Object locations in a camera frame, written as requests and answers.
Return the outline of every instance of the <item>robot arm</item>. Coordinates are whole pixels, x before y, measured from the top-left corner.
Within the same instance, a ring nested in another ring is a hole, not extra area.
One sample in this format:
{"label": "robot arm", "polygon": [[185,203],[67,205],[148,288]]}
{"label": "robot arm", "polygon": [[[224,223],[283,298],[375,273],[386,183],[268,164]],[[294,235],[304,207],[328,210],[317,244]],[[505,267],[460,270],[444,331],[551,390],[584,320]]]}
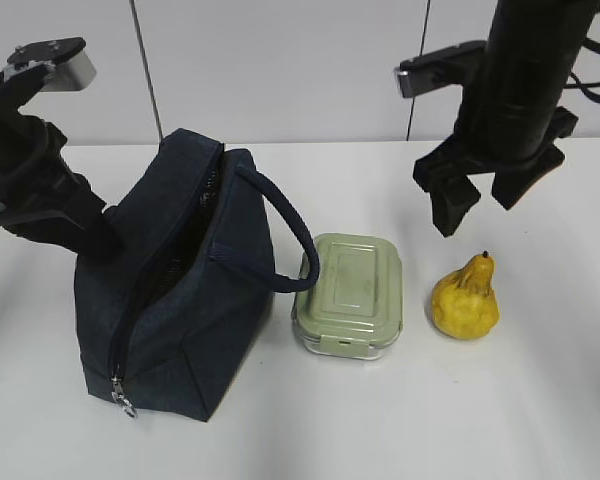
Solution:
{"label": "robot arm", "polygon": [[68,38],[17,47],[0,72],[0,227],[107,260],[121,243],[102,216],[104,201],[60,156],[66,137],[18,112],[39,91],[88,86],[96,72],[85,45]]}
{"label": "robot arm", "polygon": [[405,98],[449,84],[463,88],[453,133],[413,172],[444,236],[480,199],[468,175],[494,172],[491,195],[508,210],[562,164],[554,141],[569,136],[578,119],[557,104],[599,11],[600,0],[499,0],[487,42],[440,50],[397,69]]}

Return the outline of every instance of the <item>table surface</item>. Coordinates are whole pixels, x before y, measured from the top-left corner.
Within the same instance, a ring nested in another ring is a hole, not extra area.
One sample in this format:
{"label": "table surface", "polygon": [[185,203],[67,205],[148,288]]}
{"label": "table surface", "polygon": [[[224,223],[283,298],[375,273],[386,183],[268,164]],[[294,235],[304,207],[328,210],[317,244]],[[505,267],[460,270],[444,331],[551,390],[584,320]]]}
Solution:
{"label": "table surface", "polygon": [[[404,330],[364,362],[294,340],[292,295],[209,423],[86,394],[74,332],[75,258],[0,230],[0,479],[600,479],[600,139],[560,142],[565,164],[510,212],[483,198],[444,239],[411,180],[431,142],[249,148],[313,235],[384,237],[403,263]],[[155,146],[68,147],[108,203]],[[269,210],[278,269],[300,246]],[[454,341],[424,313],[472,255],[497,262],[500,323]]]}

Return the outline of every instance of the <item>green lid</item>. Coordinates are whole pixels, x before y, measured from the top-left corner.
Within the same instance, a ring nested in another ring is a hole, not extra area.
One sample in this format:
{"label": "green lid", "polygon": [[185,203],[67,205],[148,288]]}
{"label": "green lid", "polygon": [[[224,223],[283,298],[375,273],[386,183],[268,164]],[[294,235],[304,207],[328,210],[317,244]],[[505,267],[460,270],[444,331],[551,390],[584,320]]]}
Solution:
{"label": "green lid", "polygon": [[[375,358],[402,329],[402,263],[376,237],[328,233],[315,239],[320,278],[296,295],[296,332],[318,353]],[[301,274],[308,265],[302,262]]]}

